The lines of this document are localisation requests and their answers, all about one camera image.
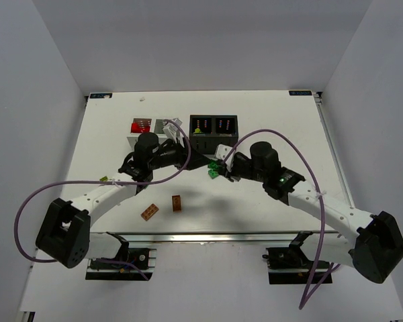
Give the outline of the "red arch lego brick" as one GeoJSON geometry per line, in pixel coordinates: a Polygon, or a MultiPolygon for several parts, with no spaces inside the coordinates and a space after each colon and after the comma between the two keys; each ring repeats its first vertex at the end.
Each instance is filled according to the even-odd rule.
{"type": "Polygon", "coordinates": [[[130,133],[146,133],[150,132],[150,122],[133,122],[130,128],[130,133]]]}

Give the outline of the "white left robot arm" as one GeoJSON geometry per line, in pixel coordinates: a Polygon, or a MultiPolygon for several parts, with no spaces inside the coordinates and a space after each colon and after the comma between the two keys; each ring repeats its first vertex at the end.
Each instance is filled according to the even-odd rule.
{"type": "Polygon", "coordinates": [[[174,166],[179,170],[195,170],[210,159],[187,142],[167,139],[163,143],[155,133],[142,133],[117,173],[96,189],[73,200],[55,199],[48,207],[36,238],[36,247],[67,268],[74,268],[84,258],[125,261],[129,243],[113,233],[103,233],[98,245],[108,250],[90,248],[91,226],[116,205],[141,193],[152,183],[153,172],[174,166]]]}

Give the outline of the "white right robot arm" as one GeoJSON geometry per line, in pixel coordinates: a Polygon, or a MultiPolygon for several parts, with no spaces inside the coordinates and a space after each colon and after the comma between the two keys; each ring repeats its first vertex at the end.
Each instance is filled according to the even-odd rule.
{"type": "Polygon", "coordinates": [[[224,163],[220,175],[230,181],[260,182],[273,199],[323,220],[337,235],[324,237],[320,259],[352,267],[371,282],[381,284],[403,259],[403,237],[393,215],[374,215],[316,191],[297,172],[281,165],[268,142],[256,142],[250,156],[220,144],[215,152],[224,163]]]}

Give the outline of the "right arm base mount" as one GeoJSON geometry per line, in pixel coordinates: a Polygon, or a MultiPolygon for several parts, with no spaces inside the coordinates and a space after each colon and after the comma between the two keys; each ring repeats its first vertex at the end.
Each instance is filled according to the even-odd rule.
{"type": "Polygon", "coordinates": [[[268,268],[270,285],[306,284],[313,261],[303,253],[303,242],[313,236],[313,231],[261,233],[265,244],[262,255],[268,268]]]}

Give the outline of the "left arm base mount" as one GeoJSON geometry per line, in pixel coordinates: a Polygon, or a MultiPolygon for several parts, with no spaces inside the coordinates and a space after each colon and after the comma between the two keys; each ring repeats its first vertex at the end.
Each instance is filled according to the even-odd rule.
{"type": "Polygon", "coordinates": [[[149,281],[156,264],[152,244],[130,241],[116,233],[90,235],[86,280],[149,281]]]}

